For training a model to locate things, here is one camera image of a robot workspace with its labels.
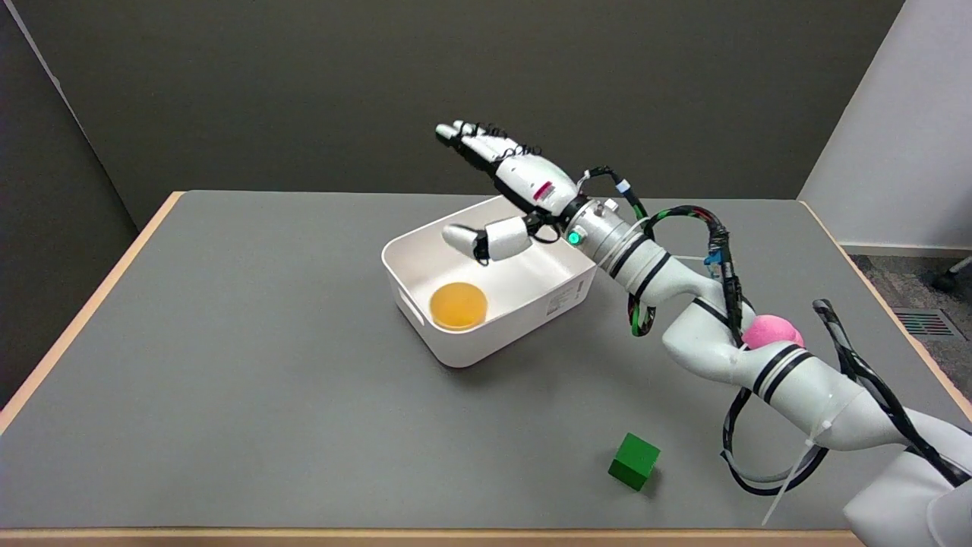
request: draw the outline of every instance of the floor vent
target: floor vent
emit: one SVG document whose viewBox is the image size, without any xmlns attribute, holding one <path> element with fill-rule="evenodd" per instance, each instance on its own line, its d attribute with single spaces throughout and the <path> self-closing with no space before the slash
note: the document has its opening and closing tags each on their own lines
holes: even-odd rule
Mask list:
<svg viewBox="0 0 972 547">
<path fill-rule="evenodd" d="M 915 338 L 922 340 L 965 340 L 941 310 L 892 308 L 898 320 Z"/>
</svg>

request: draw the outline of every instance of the gray table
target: gray table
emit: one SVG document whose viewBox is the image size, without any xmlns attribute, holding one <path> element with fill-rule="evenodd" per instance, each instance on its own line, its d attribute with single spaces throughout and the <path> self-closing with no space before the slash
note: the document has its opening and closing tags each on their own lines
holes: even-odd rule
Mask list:
<svg viewBox="0 0 972 547">
<path fill-rule="evenodd" d="M 770 499 L 740 490 L 718 457 L 736 388 L 691 376 L 660 344 L 687 300 L 635 339 L 625 295 L 598 273 L 580 307 L 487 360 L 434 360 L 379 254 L 483 199 L 170 200 L 5 410 L 0 529 L 758 528 Z M 907 405 L 968 424 L 802 203 L 696 202 L 732 231 L 758 310 L 791 318 L 834 362 L 811 309 L 830 298 Z M 662 223 L 658 239 L 700 254 L 696 224 Z M 607 473 L 629 431 L 662 451 L 642 492 Z M 737 457 L 776 471 L 802 439 L 755 401 Z M 832 454 L 769 528 L 845 529 L 844 503 L 899 451 Z"/>
</svg>

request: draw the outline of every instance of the red label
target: red label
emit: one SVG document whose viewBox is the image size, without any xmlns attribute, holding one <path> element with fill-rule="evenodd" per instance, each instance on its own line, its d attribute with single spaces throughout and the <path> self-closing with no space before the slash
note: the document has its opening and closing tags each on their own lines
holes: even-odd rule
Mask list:
<svg viewBox="0 0 972 547">
<path fill-rule="evenodd" d="M 541 199 L 546 198 L 546 195 L 550 190 L 553 190 L 553 183 L 548 180 L 540 185 L 539 190 L 537 190 L 537 192 L 534 194 L 534 201 L 540 201 Z"/>
</svg>

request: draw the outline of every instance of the bin handle hole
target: bin handle hole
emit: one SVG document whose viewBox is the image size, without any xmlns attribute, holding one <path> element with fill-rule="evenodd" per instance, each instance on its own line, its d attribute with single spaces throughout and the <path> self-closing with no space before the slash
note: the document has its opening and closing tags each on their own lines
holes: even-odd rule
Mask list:
<svg viewBox="0 0 972 547">
<path fill-rule="evenodd" d="M 412 311 L 413 315 L 415 315 L 415 318 L 419 320 L 419 324 L 424 327 L 425 318 L 422 316 L 421 313 L 419 313 L 418 310 L 415 309 L 415 305 L 412 304 L 412 299 L 408 298 L 408 295 L 405 294 L 405 291 L 401 289 L 399 289 L 399 295 L 401 296 L 401 300 L 405 302 L 405 305 L 408 306 L 408 309 Z"/>
</svg>

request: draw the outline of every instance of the green cube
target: green cube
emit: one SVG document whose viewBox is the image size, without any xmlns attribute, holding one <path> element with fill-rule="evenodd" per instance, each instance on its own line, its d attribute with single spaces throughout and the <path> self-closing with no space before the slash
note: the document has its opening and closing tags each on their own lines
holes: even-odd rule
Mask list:
<svg viewBox="0 0 972 547">
<path fill-rule="evenodd" d="M 661 451 L 637 436 L 628 433 L 614 455 L 607 470 L 611 477 L 621 481 L 636 491 L 640 491 L 651 474 Z"/>
</svg>

